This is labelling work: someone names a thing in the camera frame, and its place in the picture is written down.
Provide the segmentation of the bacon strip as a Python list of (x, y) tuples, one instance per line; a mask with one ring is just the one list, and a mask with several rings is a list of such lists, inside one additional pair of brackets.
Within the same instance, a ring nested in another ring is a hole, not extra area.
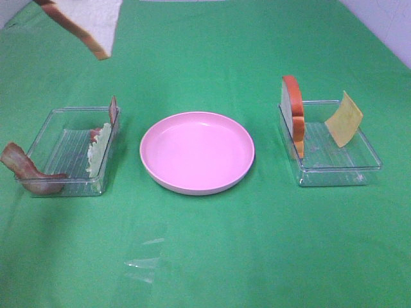
[(111, 134), (111, 131), (114, 127), (114, 123), (117, 118), (117, 113), (118, 113), (118, 106), (117, 106), (117, 100), (116, 97), (113, 96), (110, 105), (109, 105), (109, 123), (105, 123), (102, 127), (97, 127), (94, 129), (91, 129), (89, 132), (90, 136), (90, 142), (91, 144), (94, 143), (102, 143), (103, 141), (106, 141), (109, 139), (109, 136)]
[(35, 167), (31, 158), (14, 142), (9, 142), (4, 148), (1, 154), (1, 162), (20, 180), (40, 180), (36, 183), (22, 183), (26, 190), (37, 195), (59, 193), (64, 185), (58, 183), (57, 180), (67, 178), (65, 173), (55, 175), (41, 173)]

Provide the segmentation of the green lettuce leaf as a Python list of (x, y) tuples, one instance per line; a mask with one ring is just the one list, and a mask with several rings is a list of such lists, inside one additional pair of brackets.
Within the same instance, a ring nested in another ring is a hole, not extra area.
[(111, 131), (112, 126), (110, 123), (105, 123), (102, 128), (90, 131), (91, 143), (87, 150), (88, 166), (86, 169), (90, 178), (97, 176), (99, 173)]

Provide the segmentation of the yellow cheese slice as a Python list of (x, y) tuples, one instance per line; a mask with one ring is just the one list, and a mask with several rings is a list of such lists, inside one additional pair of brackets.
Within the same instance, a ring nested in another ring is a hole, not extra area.
[(353, 99), (343, 91), (343, 97), (336, 112), (325, 121), (328, 132), (339, 148), (344, 147), (354, 137), (363, 113)]

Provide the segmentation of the bread slice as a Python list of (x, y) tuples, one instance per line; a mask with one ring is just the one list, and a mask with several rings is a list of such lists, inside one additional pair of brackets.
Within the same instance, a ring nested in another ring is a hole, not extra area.
[(112, 56), (122, 0), (36, 3), (55, 22), (78, 37), (98, 60)]
[(302, 94), (296, 78), (282, 77), (281, 111), (300, 158), (304, 157), (305, 119)]

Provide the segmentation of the pink plate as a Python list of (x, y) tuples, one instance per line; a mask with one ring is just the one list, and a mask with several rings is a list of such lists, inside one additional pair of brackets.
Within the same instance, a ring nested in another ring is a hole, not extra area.
[(203, 196), (230, 189), (251, 168), (255, 147), (235, 120), (212, 112), (183, 112), (151, 126), (139, 154), (148, 174), (180, 194)]

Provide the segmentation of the green tablecloth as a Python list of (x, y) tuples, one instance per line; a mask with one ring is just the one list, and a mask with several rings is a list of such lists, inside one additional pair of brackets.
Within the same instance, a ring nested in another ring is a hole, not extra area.
[[(281, 78), (304, 99), (348, 93), (376, 181), (299, 187), (279, 131)], [(409, 307), (410, 70), (339, 1), (125, 1), (98, 61), (35, 3), (1, 31), (1, 144), (29, 148), (52, 108), (122, 109), (109, 183), (34, 198), (1, 168), (2, 307)], [(157, 185), (145, 131), (208, 110), (256, 158), (213, 196)]]

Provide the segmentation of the clear right plastic container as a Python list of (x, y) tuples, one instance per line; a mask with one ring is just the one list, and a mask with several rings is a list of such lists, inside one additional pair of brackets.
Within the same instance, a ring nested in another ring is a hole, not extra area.
[(297, 153), (286, 121), (278, 106), (279, 127), (292, 177), (301, 187), (356, 186), (374, 183), (382, 161), (364, 133), (358, 129), (338, 147), (325, 121), (339, 108), (339, 100), (304, 101), (304, 156)]

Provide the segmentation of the clear plastic container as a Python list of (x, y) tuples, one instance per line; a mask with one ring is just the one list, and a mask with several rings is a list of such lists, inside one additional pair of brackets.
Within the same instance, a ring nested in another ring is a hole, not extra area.
[(304, 101), (304, 156), (297, 153), (286, 121), (278, 106), (279, 127), (292, 177), (301, 187), (356, 186), (374, 183), (382, 161), (364, 133), (358, 129), (338, 147), (325, 121), (339, 108), (339, 100)]
[(108, 140), (101, 151), (101, 162), (95, 174), (87, 172), (91, 145), (91, 130), (110, 123), (109, 107), (64, 107), (54, 108), (47, 116), (42, 128), (30, 146), (27, 156), (35, 167), (44, 174), (63, 173), (65, 178), (20, 179), (23, 186), (54, 185), (59, 191), (47, 197), (99, 196), (107, 186), (106, 170), (114, 150), (119, 131), (121, 109), (116, 108), (116, 119)]

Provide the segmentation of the clear left plastic container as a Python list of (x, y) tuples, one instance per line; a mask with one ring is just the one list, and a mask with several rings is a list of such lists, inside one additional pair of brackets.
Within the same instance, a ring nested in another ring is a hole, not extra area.
[(35, 167), (44, 174), (63, 173), (65, 178), (20, 179), (23, 186), (54, 185), (59, 191), (47, 197), (99, 196), (107, 186), (106, 170), (114, 150), (119, 131), (121, 109), (116, 108), (116, 119), (108, 140), (101, 151), (101, 162), (95, 174), (87, 172), (91, 145), (91, 130), (110, 123), (109, 107), (64, 107), (54, 108), (47, 116), (42, 128), (30, 146), (27, 156)]

